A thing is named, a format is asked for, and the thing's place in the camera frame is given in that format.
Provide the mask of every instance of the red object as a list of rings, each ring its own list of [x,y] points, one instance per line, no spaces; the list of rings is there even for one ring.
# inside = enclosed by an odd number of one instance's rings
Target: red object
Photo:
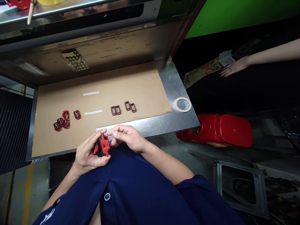
[[[58,118],[57,119],[57,123],[58,123],[58,126],[60,127],[60,128],[62,128],[63,127],[63,118],[61,117],[61,118]]]
[[[63,128],[65,128],[65,129],[70,128],[70,120],[64,120],[63,121]]]
[[[61,127],[59,127],[59,125],[58,125],[58,123],[56,122],[56,123],[54,123],[53,124],[53,126],[54,126],[54,129],[56,130],[56,131],[61,131],[62,130],[62,128]]]
[[[120,106],[117,105],[117,106],[114,106],[114,107],[115,107],[115,110],[116,110],[116,114],[117,114],[117,115],[120,115],[120,114],[121,114]]]
[[[10,0],[10,4],[6,1],[9,7],[17,6],[21,10],[27,10],[30,7],[31,0]]]
[[[176,133],[178,139],[207,144],[217,143],[227,146],[252,146],[250,123],[232,115],[199,114],[201,127],[190,128]]]
[[[134,104],[134,103],[131,103],[131,104],[130,104],[130,108],[131,108],[131,111],[132,111],[133,113],[135,113],[135,112],[137,111],[137,108],[135,107],[135,104]]]
[[[129,101],[125,102],[125,108],[126,108],[127,111],[131,110]]]
[[[64,111],[63,113],[62,113],[62,116],[63,116],[63,118],[66,120],[66,119],[69,119],[69,111]]]
[[[112,111],[112,115],[113,115],[113,116],[117,115],[117,110],[116,110],[116,107],[115,107],[115,106],[111,106],[111,107],[110,107],[110,110]]]
[[[95,146],[91,152],[93,155],[97,155],[99,157],[106,156],[108,157],[108,150],[110,149],[110,144],[108,140],[108,136],[102,134],[98,141],[95,143]]]
[[[75,116],[75,119],[81,119],[79,110],[74,111],[74,116]]]

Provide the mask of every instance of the white tape strip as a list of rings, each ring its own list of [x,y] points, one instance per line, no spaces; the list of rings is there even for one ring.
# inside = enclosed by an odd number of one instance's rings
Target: white tape strip
[[[94,113],[100,113],[102,110],[94,111],[94,112],[85,112],[85,115],[94,114]]]
[[[180,109],[180,108],[178,107],[178,105],[177,105],[177,102],[178,102],[179,100],[185,100],[185,101],[187,101],[187,102],[188,102],[188,108],[187,108],[187,109]],[[190,111],[190,109],[192,108],[192,103],[191,103],[190,100],[188,100],[188,99],[185,98],[185,97],[179,97],[179,98],[177,98],[177,99],[174,100],[172,106],[173,106],[173,108],[174,108],[175,110],[177,110],[178,112],[186,113],[186,112]]]
[[[83,94],[83,96],[85,96],[85,95],[90,95],[90,94],[98,94],[99,92],[90,92],[90,93],[85,93],[85,94]]]

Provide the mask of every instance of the finger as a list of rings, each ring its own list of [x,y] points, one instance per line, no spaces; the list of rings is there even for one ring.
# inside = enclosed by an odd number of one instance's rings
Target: finger
[[[123,143],[122,140],[117,140],[117,143],[113,147],[118,147],[121,143]]]
[[[113,137],[110,145],[114,147],[116,144],[117,144],[117,139],[115,137]]]
[[[227,73],[223,78],[230,76],[231,74],[233,74],[233,72],[229,72]]]
[[[231,67],[229,67],[229,68],[223,70],[222,72],[220,72],[220,74],[224,74],[224,73],[226,73],[226,72],[228,72],[228,71],[230,71],[230,70],[231,70]]]
[[[108,161],[110,160],[110,158],[111,158],[111,155],[108,155],[108,157],[106,157],[106,156],[99,157],[94,160],[93,166],[96,166],[96,167],[105,166],[108,163]]]
[[[93,147],[95,145],[96,141],[99,139],[99,137],[101,137],[101,135],[105,132],[106,132],[106,128],[104,128],[102,130],[98,130],[87,142],[87,145]]]
[[[228,69],[231,65],[232,65],[232,64],[229,64],[229,65],[225,66],[222,70]]]
[[[129,134],[123,133],[123,132],[118,132],[118,131],[114,131],[112,133],[112,135],[118,139],[118,140],[122,140],[126,143],[128,143],[129,141],[131,141],[131,136]]]
[[[80,145],[85,145],[91,139],[91,137],[95,135],[95,133],[93,135],[89,136],[87,139],[85,139]]]
[[[230,72],[231,72],[231,69],[228,70],[228,71],[225,71],[220,77],[223,77],[223,76],[225,76],[226,74],[228,74],[228,73],[230,73]]]
[[[234,74],[234,73],[235,73],[235,72],[230,71],[229,73],[227,73],[227,74],[224,76],[224,78],[225,78],[225,77],[228,77],[229,75]]]
[[[108,136],[112,136],[114,131],[119,131],[119,132],[127,133],[129,127],[130,127],[130,126],[126,126],[126,125],[117,125],[117,126],[114,127],[113,129],[111,129],[111,130],[108,132],[107,135],[108,135]]]

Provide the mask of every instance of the navy blue shirt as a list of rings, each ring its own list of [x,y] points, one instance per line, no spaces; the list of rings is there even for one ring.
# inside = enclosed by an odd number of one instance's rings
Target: navy blue shirt
[[[126,145],[108,164],[81,176],[34,224],[89,224],[100,202],[101,224],[244,224],[201,175],[174,186]]]

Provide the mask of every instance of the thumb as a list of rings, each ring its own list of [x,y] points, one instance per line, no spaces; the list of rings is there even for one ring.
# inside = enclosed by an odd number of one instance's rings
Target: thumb
[[[114,131],[114,132],[112,133],[112,135],[113,135],[116,139],[122,140],[122,141],[124,141],[124,142],[126,142],[126,143],[128,143],[128,142],[130,141],[130,139],[131,139],[130,135],[125,134],[125,133],[122,133],[122,132]]]
[[[108,161],[110,160],[110,158],[111,158],[110,155],[108,155],[108,157],[106,157],[106,156],[99,157],[99,158],[95,159],[93,164],[96,167],[105,166],[108,163]]]

